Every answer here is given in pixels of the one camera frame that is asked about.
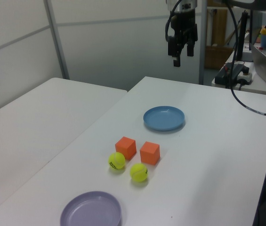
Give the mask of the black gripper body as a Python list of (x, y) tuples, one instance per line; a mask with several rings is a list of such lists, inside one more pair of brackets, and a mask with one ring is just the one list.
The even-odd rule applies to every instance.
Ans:
[(174, 12), (170, 14), (170, 26), (175, 35), (185, 35), (192, 33), (197, 35), (197, 24), (195, 22), (195, 10), (187, 12)]

